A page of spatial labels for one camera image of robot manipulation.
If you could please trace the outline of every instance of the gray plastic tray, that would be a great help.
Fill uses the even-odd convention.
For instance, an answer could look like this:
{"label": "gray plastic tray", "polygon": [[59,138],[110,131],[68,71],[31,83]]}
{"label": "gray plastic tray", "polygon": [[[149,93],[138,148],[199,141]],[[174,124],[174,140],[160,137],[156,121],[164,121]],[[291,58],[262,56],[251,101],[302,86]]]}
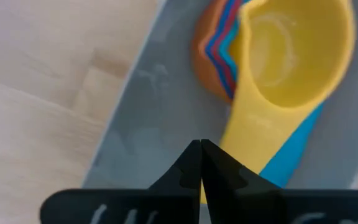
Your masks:
{"label": "gray plastic tray", "polygon": [[[227,106],[191,69],[190,41],[209,0],[168,0],[127,76],[86,188],[147,188],[193,139],[218,143]],[[354,1],[358,29],[358,0]],[[358,187],[358,31],[349,71],[318,119],[288,188]],[[208,223],[208,209],[201,209]]]}

